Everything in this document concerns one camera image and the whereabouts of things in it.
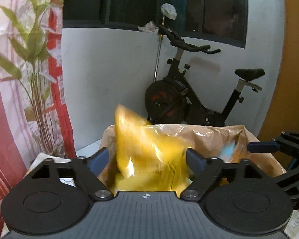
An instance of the yellow plastic bag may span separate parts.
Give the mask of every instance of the yellow plastic bag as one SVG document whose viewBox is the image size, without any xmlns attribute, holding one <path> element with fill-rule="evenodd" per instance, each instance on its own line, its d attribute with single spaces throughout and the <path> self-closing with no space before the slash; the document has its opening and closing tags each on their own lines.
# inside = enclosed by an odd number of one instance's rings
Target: yellow plastic bag
<svg viewBox="0 0 299 239">
<path fill-rule="evenodd" d="M 182 138 L 168 136 L 119 105 L 115 112 L 116 160 L 119 191 L 176 191 L 188 185 Z"/>
</svg>

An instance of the white wall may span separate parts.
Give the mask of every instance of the white wall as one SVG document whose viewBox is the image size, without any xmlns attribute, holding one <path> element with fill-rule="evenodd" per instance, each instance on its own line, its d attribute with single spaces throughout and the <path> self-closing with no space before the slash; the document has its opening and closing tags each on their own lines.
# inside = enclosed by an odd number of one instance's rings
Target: white wall
<svg viewBox="0 0 299 239">
<path fill-rule="evenodd" d="M 186 77 L 205 107 L 222 111 L 238 77 L 237 68 L 264 68 L 254 81 L 263 91 L 245 87 L 243 104 L 235 105 L 226 124 L 245 124 L 255 135 L 265 119 L 277 81 L 284 37 L 284 0 L 249 0 L 246 48 L 186 38 L 196 45 L 209 44 L 221 53 L 184 52 L 181 66 L 192 67 Z M 128 30 L 74 28 L 62 31 L 64 92 L 76 149 L 101 138 L 113 124 L 118 103 L 146 115 L 144 93 L 151 83 L 157 36 Z M 168 58 L 176 48 L 163 40 L 158 78 L 168 72 Z"/>
</svg>

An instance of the window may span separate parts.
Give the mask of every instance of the window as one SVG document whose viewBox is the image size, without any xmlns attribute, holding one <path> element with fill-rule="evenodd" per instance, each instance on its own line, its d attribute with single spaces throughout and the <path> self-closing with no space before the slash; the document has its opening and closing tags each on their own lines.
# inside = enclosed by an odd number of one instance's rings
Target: window
<svg viewBox="0 0 299 239">
<path fill-rule="evenodd" d="M 247 0 L 65 0 L 64 27 L 137 29 L 149 21 L 160 24 L 163 3 L 175 6 L 178 16 L 166 25 L 182 36 L 245 47 Z"/>
</svg>

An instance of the black flywheel cover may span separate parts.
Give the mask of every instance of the black flywheel cover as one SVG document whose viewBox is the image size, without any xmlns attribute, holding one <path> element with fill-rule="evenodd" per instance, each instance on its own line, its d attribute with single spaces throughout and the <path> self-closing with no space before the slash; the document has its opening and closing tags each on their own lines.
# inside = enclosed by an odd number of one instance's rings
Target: black flywheel cover
<svg viewBox="0 0 299 239">
<path fill-rule="evenodd" d="M 151 119 L 156 120 L 179 93 L 180 89 L 166 81 L 159 80 L 152 83 L 145 93 L 145 107 Z M 187 99 L 183 96 L 157 124 L 180 124 L 185 119 L 186 106 Z"/>
</svg>

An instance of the stationary bike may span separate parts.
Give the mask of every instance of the stationary bike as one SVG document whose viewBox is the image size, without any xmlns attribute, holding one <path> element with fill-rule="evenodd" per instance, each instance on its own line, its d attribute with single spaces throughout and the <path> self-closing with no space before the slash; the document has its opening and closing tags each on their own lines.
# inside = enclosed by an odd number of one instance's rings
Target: stationary bike
<svg viewBox="0 0 299 239">
<path fill-rule="evenodd" d="M 171 65 L 167 76 L 163 80 L 155 81 L 146 90 L 145 107 L 148 120 L 152 124 L 180 124 L 185 121 L 187 124 L 193 125 L 225 126 L 225 120 L 235 103 L 237 101 L 242 103 L 244 100 L 240 95 L 245 85 L 251 87 L 254 92 L 262 91 L 262 87 L 251 83 L 251 81 L 264 76 L 264 69 L 236 69 L 235 74 L 241 79 L 223 111 L 216 112 L 205 108 L 185 78 L 185 73 L 190 69 L 190 65 L 185 64 L 183 72 L 179 70 L 178 66 L 184 50 L 201 51 L 206 54 L 216 54 L 221 50 L 210 51 L 209 45 L 198 47 L 188 44 L 166 26 L 159 26 L 159 34 L 167 36 L 171 45 L 177 47 L 177 53 L 174 59 L 167 61 Z"/>
</svg>

